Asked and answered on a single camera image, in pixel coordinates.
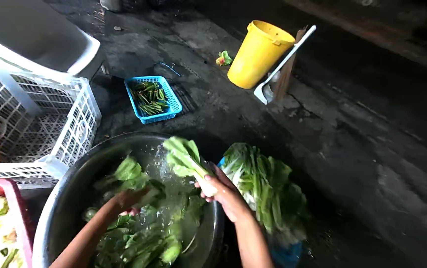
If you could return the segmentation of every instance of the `yellow plastic bucket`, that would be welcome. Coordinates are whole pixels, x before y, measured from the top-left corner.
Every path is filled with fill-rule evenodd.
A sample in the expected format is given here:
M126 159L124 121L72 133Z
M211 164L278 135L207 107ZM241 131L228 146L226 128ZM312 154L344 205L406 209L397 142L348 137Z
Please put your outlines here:
M294 45L294 37L264 21L250 22L247 30L228 71L228 79L241 88L250 89Z

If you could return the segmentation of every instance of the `stainless steel bowl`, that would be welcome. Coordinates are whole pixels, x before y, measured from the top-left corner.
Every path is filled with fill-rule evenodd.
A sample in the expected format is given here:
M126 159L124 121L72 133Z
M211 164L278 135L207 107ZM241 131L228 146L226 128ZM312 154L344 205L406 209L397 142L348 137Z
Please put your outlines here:
M33 267L47 268L84 226L81 213L89 206L93 182L111 172L129 152L146 167L158 157L157 146L169 138L133 132L113 137L81 157L58 182L41 214L33 246ZM214 267L223 240L224 213L217 202L205 205L193 248L174 267Z

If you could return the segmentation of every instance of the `white dustpan handle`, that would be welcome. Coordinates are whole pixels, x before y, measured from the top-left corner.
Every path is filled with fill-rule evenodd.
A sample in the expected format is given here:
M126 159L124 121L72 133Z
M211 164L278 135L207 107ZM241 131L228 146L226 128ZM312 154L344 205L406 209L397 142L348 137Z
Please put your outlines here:
M291 58L291 56L300 48L300 46L305 42L305 40L316 30L316 25L311 26L309 30L306 32L306 34L303 36L303 38L293 46L293 49L288 53L288 55L283 59L283 61L276 67L276 69L268 76L265 82L263 84L268 83L271 78L283 67L283 65Z

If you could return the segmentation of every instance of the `pink basket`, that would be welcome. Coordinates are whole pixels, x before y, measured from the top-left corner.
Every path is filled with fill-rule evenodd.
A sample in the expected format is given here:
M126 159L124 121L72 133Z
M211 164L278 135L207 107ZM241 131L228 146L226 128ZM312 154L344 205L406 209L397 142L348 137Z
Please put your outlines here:
M13 217L17 239L20 240L23 245L26 266L31 268L33 243L30 239L31 233L28 231L32 231L32 229L29 228L29 216L16 183L8 179L0 179L0 196L5 196L8 201L9 213Z

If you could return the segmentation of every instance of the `blue plastic basket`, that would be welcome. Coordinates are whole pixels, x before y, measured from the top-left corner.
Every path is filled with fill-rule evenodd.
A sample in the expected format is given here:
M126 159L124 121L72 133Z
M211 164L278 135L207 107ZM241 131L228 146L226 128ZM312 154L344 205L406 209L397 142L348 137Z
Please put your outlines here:
M128 84L140 83L140 82L158 82L161 88L164 90L165 95L167 96L167 104L169 105L169 109L165 113L159 113L156 115L148 115L144 113L138 107L138 101L132 98L132 95L129 90ZM127 94L129 94L130 102L132 103L132 107L134 108L134 113L143 124L149 124L157 121L162 121L165 119L174 118L177 113L182 111L182 104L177 99L177 96L174 94L172 88L170 88L169 83L162 76L137 76L132 78L127 78L124 80L124 85L126 86Z

